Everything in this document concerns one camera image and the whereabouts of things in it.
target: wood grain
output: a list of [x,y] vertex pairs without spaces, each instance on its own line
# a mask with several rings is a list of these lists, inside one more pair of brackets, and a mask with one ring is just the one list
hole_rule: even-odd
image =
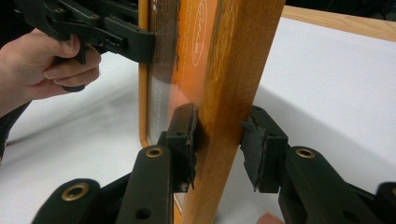
[[[149,29],[149,2],[139,0],[138,2],[138,25],[144,30]],[[148,113],[148,66],[145,63],[139,64],[139,140],[142,147],[148,147],[147,140],[147,113]]]
[[284,6],[278,0],[223,0],[212,35],[205,94],[199,109],[195,190],[182,220],[213,223],[242,127],[258,88]]
[[367,19],[299,7],[285,7],[282,17],[357,35],[396,41],[396,22]]

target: black clamp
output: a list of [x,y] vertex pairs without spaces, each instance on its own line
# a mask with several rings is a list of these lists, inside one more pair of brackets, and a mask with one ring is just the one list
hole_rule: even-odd
[[287,224],[396,223],[396,182],[381,184],[375,195],[349,185],[319,152],[290,147],[284,132],[257,106],[242,125],[247,175],[259,192],[279,192]]
[[33,223],[173,223],[173,193],[187,192],[195,178],[196,116],[193,104],[176,108],[168,131],[139,151],[130,174],[103,188],[90,179],[61,185]]
[[16,12],[27,23],[56,39],[68,40],[70,35],[78,35],[135,62],[152,60],[155,36],[137,26],[136,1],[14,1]]

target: metal rivet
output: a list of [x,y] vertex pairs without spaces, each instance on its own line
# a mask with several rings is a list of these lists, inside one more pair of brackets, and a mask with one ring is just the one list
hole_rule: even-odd
[[160,157],[163,154],[163,150],[159,147],[152,148],[146,152],[146,156],[154,158]]
[[306,148],[299,148],[296,150],[297,155],[299,155],[300,157],[303,158],[308,158],[308,159],[312,159],[315,157],[315,153],[309,149]]
[[87,183],[84,182],[77,183],[73,186],[70,186],[64,191],[64,193],[62,193],[62,199],[67,202],[72,202],[77,199],[80,199],[88,193],[89,188],[90,186]]

